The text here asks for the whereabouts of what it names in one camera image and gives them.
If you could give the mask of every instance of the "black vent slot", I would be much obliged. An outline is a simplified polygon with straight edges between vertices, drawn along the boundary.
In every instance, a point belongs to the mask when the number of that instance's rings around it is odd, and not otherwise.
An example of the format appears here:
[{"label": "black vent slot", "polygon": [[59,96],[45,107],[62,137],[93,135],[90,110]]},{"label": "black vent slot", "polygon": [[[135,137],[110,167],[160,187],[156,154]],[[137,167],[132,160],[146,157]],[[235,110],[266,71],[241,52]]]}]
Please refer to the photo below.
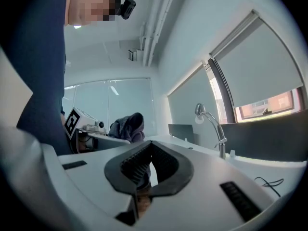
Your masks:
[{"label": "black vent slot", "polygon": [[78,162],[73,162],[73,163],[69,163],[69,164],[63,164],[62,167],[64,168],[64,170],[68,170],[68,169],[71,169],[71,168],[84,166],[86,164],[87,163],[85,161],[78,161]]},{"label": "black vent slot", "polygon": [[261,213],[261,210],[241,191],[241,189],[234,182],[226,182],[220,186],[244,221],[249,221]]},{"label": "black vent slot", "polygon": [[179,168],[179,162],[174,156],[154,144],[152,145],[152,163],[159,183],[171,177]]},{"label": "black vent slot", "polygon": [[151,162],[150,145],[125,159],[120,167],[121,172],[136,185],[140,182]]}]

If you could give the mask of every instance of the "ceiling pipe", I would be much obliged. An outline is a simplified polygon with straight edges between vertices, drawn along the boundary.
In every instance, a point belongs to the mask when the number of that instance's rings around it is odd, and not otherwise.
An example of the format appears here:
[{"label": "ceiling pipe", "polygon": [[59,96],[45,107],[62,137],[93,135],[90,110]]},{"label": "ceiling pipe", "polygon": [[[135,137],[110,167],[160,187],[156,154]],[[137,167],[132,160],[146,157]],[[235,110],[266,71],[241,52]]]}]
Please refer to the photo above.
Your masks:
[{"label": "ceiling pipe", "polygon": [[149,47],[150,47],[151,39],[153,39],[152,37],[153,37],[153,32],[154,32],[154,25],[155,25],[157,12],[160,6],[160,1],[161,0],[153,0],[153,5],[151,8],[149,21],[147,23],[145,44],[144,44],[144,54],[143,54],[143,61],[142,61],[142,65],[144,67],[146,66],[146,62],[148,60]]},{"label": "ceiling pipe", "polygon": [[145,22],[142,23],[142,26],[140,28],[140,34],[139,34],[140,50],[142,50],[143,40],[145,39],[144,32],[145,32]]},{"label": "ceiling pipe", "polygon": [[167,14],[169,12],[170,6],[172,4],[173,0],[164,0],[163,5],[162,5],[162,9],[160,11],[159,17],[158,17],[158,22],[157,22],[157,26],[155,29],[155,33],[154,33],[154,39],[152,41],[152,46],[151,46],[151,50],[150,50],[150,57],[149,57],[149,64],[148,66],[151,66],[152,64],[152,60],[154,57],[154,50],[155,50],[155,46],[158,43],[158,39],[160,37],[160,34],[162,32],[162,28],[164,26]]}]

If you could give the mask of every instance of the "lamp head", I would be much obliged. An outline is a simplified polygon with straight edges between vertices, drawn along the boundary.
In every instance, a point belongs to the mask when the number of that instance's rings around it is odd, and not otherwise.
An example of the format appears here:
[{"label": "lamp head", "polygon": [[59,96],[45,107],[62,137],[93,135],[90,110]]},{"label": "lamp head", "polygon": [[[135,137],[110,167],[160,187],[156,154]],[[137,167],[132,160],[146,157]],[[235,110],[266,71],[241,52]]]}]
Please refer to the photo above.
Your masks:
[{"label": "lamp head", "polygon": [[205,107],[204,107],[204,104],[203,103],[198,103],[195,110],[194,110],[194,113],[199,116],[202,112],[205,112]]}]

